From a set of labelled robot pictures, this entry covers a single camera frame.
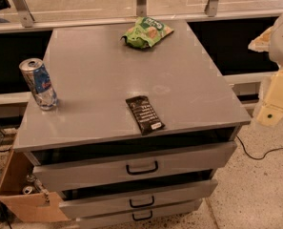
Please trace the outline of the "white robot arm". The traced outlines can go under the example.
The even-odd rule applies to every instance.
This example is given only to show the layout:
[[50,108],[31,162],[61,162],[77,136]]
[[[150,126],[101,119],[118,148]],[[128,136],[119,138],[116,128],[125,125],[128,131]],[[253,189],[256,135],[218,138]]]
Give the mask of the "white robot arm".
[[268,52],[279,70],[269,80],[261,83],[263,94],[260,108],[254,115],[256,121],[264,126],[275,126],[283,117],[283,13],[274,24],[257,36],[248,49],[255,52]]

